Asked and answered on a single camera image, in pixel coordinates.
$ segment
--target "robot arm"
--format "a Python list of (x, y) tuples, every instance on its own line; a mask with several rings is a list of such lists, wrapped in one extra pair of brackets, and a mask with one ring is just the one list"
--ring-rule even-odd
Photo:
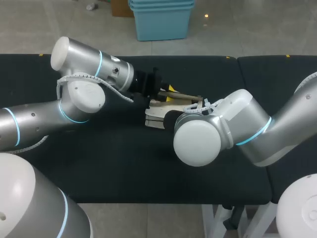
[(106, 101), (98, 83), (129, 102), (133, 100), (120, 92), (153, 97), (160, 90), (156, 71), (135, 71), (131, 64), (67, 37), (54, 46), (51, 66), (63, 76), (57, 81), (57, 100), (0, 109), (0, 151), (87, 122)]
[(220, 151), (239, 146), (257, 166), (268, 166), (317, 133), (317, 81), (304, 80), (286, 105), (270, 117), (241, 89), (207, 116), (200, 109), (183, 113), (174, 127), (174, 150), (186, 164), (203, 166)]

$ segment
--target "gray tile floor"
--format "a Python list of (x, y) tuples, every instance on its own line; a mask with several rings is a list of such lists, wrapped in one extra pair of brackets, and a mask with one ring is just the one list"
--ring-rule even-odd
[[(87, 2), (0, 0), (0, 53), (50, 53), (65, 35), (117, 56), (317, 55), (317, 0), (196, 0), (187, 39), (155, 42), (138, 42), (134, 19), (112, 17), (109, 3)], [(204, 236), (199, 205), (81, 206), (96, 238)]]

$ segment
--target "blue plastic bin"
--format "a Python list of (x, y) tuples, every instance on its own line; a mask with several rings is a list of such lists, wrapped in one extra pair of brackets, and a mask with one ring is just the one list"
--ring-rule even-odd
[(163, 8), (163, 7), (180, 7), (180, 6), (190, 6), (194, 4), (194, 0), (191, 1), (179, 1), (179, 2), (161, 2), (161, 3), (133, 3), (132, 1), (129, 2), (129, 6), (138, 9), (144, 8)]
[(131, 3), (152, 4), (152, 3), (169, 3), (169, 2), (192, 2), (192, 0), (130, 0)]
[(131, 7), (134, 12), (138, 40), (159, 41), (186, 38), (193, 7), (194, 4), (152, 9)]

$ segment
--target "white cable wrap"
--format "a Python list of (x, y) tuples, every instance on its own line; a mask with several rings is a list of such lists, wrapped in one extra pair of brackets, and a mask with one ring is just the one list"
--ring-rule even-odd
[(23, 149), (20, 149), (20, 150), (5, 151), (3, 153), (18, 154), (18, 153), (22, 153), (22, 152), (25, 152), (25, 151), (28, 151), (28, 150), (32, 150), (35, 147), (38, 147), (39, 145), (41, 145), (47, 138), (48, 138), (48, 135), (44, 136), (38, 143), (36, 143), (36, 144), (34, 144), (32, 146), (29, 146), (29, 147), (26, 147), (26, 148), (23, 148)]
[[(98, 83), (98, 84), (101, 83), (104, 86), (106, 86), (108, 89), (110, 89), (112, 92), (114, 92), (116, 95), (118, 95), (120, 98), (128, 101), (129, 103), (133, 103), (132, 99), (122, 95), (118, 90), (116, 90), (114, 87), (112, 87), (109, 83), (107, 83), (103, 79), (98, 78), (96, 76), (89, 75), (89, 74), (73, 74), (73, 75), (64, 76), (61, 79), (59, 79), (57, 81), (57, 86), (56, 86), (57, 99), (60, 99), (60, 86), (64, 85), (67, 82), (76, 81), (78, 79), (93, 82), (93, 83)], [(32, 146), (29, 146), (29, 147), (26, 147), (23, 149), (19, 149), (19, 150), (6, 151), (5, 153), (18, 154), (18, 153), (32, 150), (32, 149), (38, 147), (39, 145), (41, 145), (47, 138), (48, 138), (48, 135), (44, 136), (38, 143), (36, 143)]]
[(194, 103), (192, 105), (189, 105), (188, 107), (184, 108), (184, 112), (185, 113), (202, 113), (203, 111), (207, 111), (209, 109), (213, 109), (223, 101), (223, 99), (219, 99), (218, 101), (214, 102), (213, 104), (210, 104), (206, 107), (202, 107), (202, 108), (196, 108), (196, 109), (192, 109), (198, 106), (197, 103)]
[(57, 87), (56, 87), (57, 99), (60, 99), (60, 91), (59, 91), (60, 86), (63, 85), (65, 82), (75, 81), (76, 79), (74, 78), (79, 78), (79, 79), (86, 80), (89, 82), (94, 82), (94, 83), (101, 83), (104, 86), (106, 86), (108, 89), (110, 89), (112, 92), (114, 92), (116, 95), (118, 95), (120, 98), (128, 101), (129, 103), (133, 103), (133, 100), (131, 98), (128, 98), (122, 95), (118, 90), (116, 90), (114, 87), (112, 87), (109, 83), (107, 83), (103, 79), (98, 78), (96, 76), (89, 75), (89, 74), (73, 74), (73, 75), (64, 76), (61, 79), (59, 79), (57, 81)]
[(308, 83), (309, 81), (311, 81), (312, 79), (314, 79), (314, 78), (316, 78), (316, 77), (317, 77), (317, 72), (312, 73), (311, 75), (307, 76), (307, 77), (298, 85), (298, 87), (296, 88), (296, 90), (295, 90), (294, 93), (296, 93), (297, 90), (299, 90), (299, 89), (300, 89), (301, 87), (303, 87), (306, 83)]

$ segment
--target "screw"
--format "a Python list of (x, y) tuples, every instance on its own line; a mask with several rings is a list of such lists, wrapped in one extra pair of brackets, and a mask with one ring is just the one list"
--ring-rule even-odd
[(118, 73), (118, 72), (119, 72), (119, 69), (118, 69), (117, 67), (114, 67), (113, 70), (112, 70), (112, 72), (113, 72), (113, 73)]
[(6, 220), (6, 216), (4, 213), (0, 212), (0, 220), (1, 221), (5, 221)]

